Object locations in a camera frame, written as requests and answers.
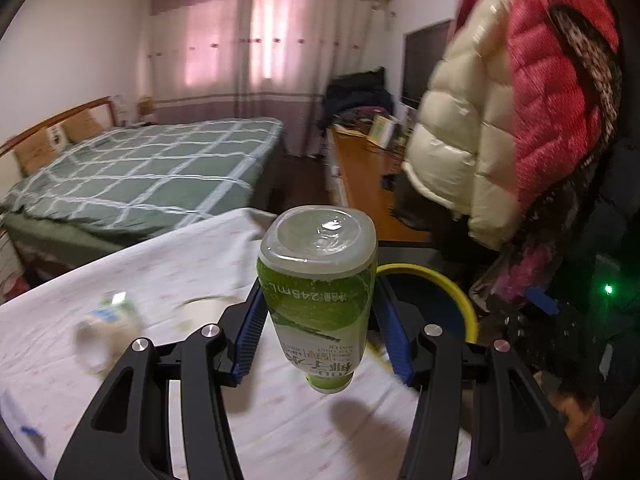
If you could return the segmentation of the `green label plastic bottle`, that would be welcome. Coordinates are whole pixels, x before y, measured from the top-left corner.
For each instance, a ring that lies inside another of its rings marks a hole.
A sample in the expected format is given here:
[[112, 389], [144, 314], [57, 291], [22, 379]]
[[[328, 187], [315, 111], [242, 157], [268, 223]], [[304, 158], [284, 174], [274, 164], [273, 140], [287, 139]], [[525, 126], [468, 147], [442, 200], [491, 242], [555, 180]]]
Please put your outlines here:
[[257, 275], [282, 351], [321, 393], [344, 390], [366, 345], [378, 236], [363, 211], [299, 206], [273, 221]]

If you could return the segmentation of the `yellow rim trash bin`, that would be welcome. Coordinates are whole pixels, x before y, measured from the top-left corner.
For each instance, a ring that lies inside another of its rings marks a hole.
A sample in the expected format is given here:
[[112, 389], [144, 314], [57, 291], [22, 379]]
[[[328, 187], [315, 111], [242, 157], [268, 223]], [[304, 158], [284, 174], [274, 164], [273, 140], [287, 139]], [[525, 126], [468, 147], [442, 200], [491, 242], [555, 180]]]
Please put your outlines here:
[[444, 274], [441, 274], [426, 266], [418, 266], [415, 263], [387, 263], [378, 266], [376, 269], [378, 276], [392, 274], [411, 274], [425, 278], [427, 281], [440, 287], [449, 297], [454, 300], [464, 321], [465, 341], [471, 344], [477, 343], [478, 327], [477, 316], [469, 297], [465, 295], [457, 284], [454, 284]]

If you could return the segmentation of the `blue white wrapper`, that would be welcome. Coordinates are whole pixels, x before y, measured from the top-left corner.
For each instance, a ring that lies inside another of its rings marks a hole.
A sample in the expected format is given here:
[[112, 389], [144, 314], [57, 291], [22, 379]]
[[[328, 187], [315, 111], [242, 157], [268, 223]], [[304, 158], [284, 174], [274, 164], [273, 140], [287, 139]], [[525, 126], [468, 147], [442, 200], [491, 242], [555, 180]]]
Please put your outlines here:
[[37, 458], [47, 456], [46, 438], [30, 421], [8, 388], [1, 389], [1, 416], [11, 436], [27, 455]]

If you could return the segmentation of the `white floral table cloth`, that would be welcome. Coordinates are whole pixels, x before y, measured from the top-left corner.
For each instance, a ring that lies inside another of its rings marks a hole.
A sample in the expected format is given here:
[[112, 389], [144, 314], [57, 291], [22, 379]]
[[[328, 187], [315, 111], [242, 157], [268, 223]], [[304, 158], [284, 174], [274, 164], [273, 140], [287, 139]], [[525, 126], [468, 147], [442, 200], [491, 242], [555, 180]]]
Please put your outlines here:
[[[237, 209], [68, 272], [1, 308], [1, 389], [8, 388], [46, 438], [28, 456], [51, 477], [100, 386], [78, 363], [74, 329], [109, 292], [123, 290], [154, 344], [180, 340], [179, 304], [206, 296], [244, 300], [256, 278], [270, 214]], [[312, 390], [262, 331], [242, 384], [224, 392], [247, 479], [393, 479], [404, 458], [418, 396], [372, 354], [342, 392]]]

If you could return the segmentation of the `white paper cup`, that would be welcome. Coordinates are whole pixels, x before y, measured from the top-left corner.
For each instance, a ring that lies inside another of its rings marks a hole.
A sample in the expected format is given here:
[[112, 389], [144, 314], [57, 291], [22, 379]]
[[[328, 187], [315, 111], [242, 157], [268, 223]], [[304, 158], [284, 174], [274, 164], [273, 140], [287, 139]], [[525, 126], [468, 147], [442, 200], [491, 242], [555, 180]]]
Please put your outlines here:
[[181, 337], [186, 337], [206, 324], [218, 323], [224, 310], [239, 302], [235, 296], [206, 296], [186, 300], [174, 310], [176, 331]]

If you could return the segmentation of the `green plaid bed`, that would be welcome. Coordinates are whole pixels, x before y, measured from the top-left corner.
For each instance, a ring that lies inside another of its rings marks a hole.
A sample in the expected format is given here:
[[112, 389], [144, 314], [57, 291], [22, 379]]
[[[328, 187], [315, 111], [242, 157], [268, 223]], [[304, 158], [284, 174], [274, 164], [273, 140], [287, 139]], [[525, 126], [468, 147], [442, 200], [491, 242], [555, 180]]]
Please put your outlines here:
[[283, 122], [111, 128], [21, 180], [1, 219], [28, 262], [77, 268], [175, 229], [269, 203]]

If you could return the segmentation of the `left brown pillow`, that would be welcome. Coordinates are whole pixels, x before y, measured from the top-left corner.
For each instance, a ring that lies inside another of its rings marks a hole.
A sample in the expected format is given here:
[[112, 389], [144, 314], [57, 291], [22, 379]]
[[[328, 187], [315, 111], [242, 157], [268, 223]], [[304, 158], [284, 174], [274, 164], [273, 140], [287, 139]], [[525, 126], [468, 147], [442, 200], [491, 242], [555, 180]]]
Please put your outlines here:
[[13, 151], [25, 176], [35, 174], [58, 158], [58, 151], [50, 139], [47, 128], [36, 131], [16, 144]]

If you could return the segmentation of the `brown pillow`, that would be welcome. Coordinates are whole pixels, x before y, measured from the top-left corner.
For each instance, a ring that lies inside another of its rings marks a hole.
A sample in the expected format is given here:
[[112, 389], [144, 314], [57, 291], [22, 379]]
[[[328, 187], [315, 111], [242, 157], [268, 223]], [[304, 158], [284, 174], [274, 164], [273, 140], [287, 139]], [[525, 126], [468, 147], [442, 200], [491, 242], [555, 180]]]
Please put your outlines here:
[[82, 110], [65, 119], [61, 124], [70, 143], [78, 144], [99, 136], [105, 128], [96, 120], [91, 110]]
[[58, 151], [50, 139], [47, 128], [36, 131], [16, 144], [13, 151], [25, 176], [35, 174], [58, 158]]

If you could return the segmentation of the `wooden desk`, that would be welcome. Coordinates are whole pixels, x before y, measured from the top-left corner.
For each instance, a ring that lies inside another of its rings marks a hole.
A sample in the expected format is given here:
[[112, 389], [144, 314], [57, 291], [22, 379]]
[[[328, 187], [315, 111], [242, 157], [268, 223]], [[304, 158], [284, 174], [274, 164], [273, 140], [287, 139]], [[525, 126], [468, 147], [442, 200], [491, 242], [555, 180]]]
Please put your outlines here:
[[410, 229], [393, 216], [395, 195], [382, 181], [393, 169], [393, 157], [365, 138], [326, 130], [326, 188], [332, 203], [365, 212], [378, 239], [385, 243], [427, 246], [431, 235]]

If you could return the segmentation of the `right brown pillow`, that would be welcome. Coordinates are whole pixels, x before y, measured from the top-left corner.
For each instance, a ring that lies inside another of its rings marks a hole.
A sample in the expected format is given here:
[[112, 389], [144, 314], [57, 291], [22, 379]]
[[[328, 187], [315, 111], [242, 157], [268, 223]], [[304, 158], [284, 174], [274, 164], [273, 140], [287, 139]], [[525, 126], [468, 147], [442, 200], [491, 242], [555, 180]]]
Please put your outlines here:
[[70, 143], [78, 144], [99, 136], [105, 128], [96, 120], [91, 110], [82, 110], [65, 119], [61, 124]]

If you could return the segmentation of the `black bag on desk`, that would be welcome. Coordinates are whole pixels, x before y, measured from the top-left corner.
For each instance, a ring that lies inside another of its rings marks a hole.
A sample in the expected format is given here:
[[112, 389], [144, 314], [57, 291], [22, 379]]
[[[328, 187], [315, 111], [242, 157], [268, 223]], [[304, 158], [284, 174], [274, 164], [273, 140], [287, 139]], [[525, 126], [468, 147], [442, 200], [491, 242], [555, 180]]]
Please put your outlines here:
[[394, 101], [390, 92], [386, 90], [384, 67], [333, 79], [326, 87], [326, 93], [322, 98], [317, 126], [321, 130], [328, 128], [336, 115], [362, 106], [381, 107], [387, 113], [393, 114]]

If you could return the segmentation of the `red puffer jacket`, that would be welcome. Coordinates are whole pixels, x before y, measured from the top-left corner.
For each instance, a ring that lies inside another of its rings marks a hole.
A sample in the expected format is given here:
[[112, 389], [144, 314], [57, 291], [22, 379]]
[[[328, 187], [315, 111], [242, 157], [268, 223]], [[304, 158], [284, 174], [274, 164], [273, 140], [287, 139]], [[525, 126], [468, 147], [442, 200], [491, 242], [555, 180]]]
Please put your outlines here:
[[602, 136], [603, 108], [580, 80], [554, 10], [571, 10], [618, 46], [605, 0], [512, 0], [506, 50], [513, 88], [515, 179], [518, 212], [573, 172]]

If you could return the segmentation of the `black television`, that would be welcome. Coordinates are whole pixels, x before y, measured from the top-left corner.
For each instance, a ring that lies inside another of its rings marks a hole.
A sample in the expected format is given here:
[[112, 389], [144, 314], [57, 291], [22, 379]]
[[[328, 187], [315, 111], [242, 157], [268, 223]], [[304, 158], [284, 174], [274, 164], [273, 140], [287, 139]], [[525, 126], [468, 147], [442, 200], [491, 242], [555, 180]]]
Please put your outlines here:
[[418, 108], [432, 71], [444, 54], [451, 20], [423, 27], [405, 36], [400, 102]]

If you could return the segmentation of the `pink white curtain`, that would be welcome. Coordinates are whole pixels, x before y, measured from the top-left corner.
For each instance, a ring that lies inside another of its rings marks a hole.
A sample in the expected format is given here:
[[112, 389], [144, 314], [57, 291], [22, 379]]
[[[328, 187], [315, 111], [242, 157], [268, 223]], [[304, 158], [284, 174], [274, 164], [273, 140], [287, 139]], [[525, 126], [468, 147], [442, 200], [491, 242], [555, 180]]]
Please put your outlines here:
[[322, 99], [358, 72], [374, 0], [149, 0], [149, 71], [164, 124], [273, 117], [294, 156], [320, 151]]

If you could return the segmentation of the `picture frame on desk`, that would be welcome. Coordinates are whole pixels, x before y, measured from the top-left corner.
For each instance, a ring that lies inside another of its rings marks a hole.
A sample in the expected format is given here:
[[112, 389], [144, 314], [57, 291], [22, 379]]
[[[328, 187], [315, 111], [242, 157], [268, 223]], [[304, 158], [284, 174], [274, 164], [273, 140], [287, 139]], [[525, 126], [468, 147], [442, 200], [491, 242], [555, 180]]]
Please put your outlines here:
[[395, 133], [398, 120], [396, 117], [376, 115], [369, 130], [367, 140], [377, 148], [386, 150]]

